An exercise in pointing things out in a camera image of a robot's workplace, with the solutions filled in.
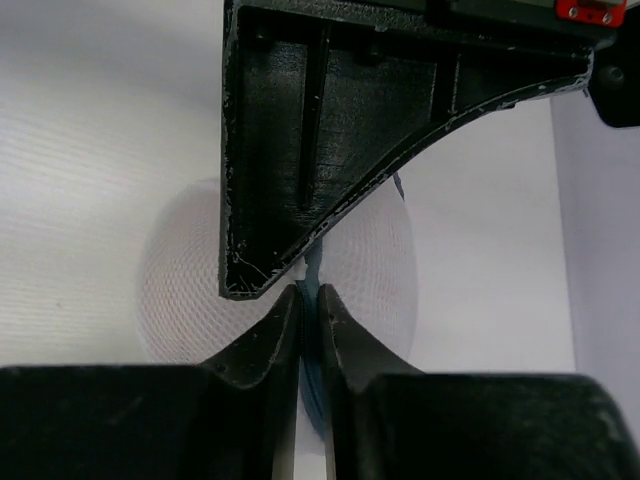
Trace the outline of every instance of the red component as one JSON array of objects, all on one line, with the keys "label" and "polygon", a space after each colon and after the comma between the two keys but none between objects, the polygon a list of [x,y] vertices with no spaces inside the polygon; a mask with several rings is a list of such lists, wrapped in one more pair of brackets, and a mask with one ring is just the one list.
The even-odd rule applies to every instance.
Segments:
[{"label": "red component", "polygon": [[617,28],[624,21],[627,0],[614,5],[606,0],[556,0],[558,17],[574,22]]}]

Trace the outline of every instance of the triangular black bracket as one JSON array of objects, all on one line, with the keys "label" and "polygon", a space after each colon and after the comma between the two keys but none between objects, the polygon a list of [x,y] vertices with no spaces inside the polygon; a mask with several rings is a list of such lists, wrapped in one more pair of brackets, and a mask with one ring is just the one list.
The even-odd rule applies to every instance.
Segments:
[{"label": "triangular black bracket", "polygon": [[456,128],[585,88],[615,35],[338,0],[228,0],[225,15],[219,274],[235,299]]}]

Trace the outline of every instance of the black mechanical part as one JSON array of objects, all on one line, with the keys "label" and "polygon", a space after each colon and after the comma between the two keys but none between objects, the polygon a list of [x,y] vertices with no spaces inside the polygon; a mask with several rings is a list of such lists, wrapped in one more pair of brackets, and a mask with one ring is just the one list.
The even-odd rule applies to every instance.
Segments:
[{"label": "black mechanical part", "polygon": [[514,26],[496,8],[476,18],[468,0],[434,1],[445,11],[426,12],[227,0],[222,296],[260,296],[376,186],[456,128],[587,85],[594,49],[615,32],[572,22],[556,31],[550,9],[489,3],[500,1],[512,4],[510,15],[534,8],[549,17]]},{"label": "black mechanical part", "polygon": [[611,127],[640,126],[640,8],[627,11],[618,41],[599,51],[589,85],[598,115]]},{"label": "black mechanical part", "polygon": [[320,291],[330,478],[636,480],[611,398],[574,375],[424,374]]},{"label": "black mechanical part", "polygon": [[199,366],[0,370],[0,478],[291,479],[300,309]]}]

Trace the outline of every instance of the white background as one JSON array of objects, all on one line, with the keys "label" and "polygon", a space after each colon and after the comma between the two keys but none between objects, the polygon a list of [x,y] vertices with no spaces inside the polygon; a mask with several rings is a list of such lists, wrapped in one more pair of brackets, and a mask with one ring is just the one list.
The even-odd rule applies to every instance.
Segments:
[{"label": "white background", "polygon": [[[219,171],[220,26],[218,1],[0,0],[0,363],[143,360],[148,230]],[[414,363],[573,370],[548,101],[464,127],[401,173]]]}]

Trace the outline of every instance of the white mesh fabric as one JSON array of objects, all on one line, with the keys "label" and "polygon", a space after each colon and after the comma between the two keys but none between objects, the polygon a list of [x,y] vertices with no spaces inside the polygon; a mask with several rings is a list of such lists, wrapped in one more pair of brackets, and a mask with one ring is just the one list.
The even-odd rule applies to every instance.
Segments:
[{"label": "white mesh fabric", "polygon": [[[163,211],[139,276],[138,331],[156,362],[197,363],[251,328],[292,277],[257,300],[218,295],[218,180],[191,185]],[[351,314],[406,358],[415,331],[416,264],[407,210],[389,180],[324,239],[321,283],[332,283]]]}]

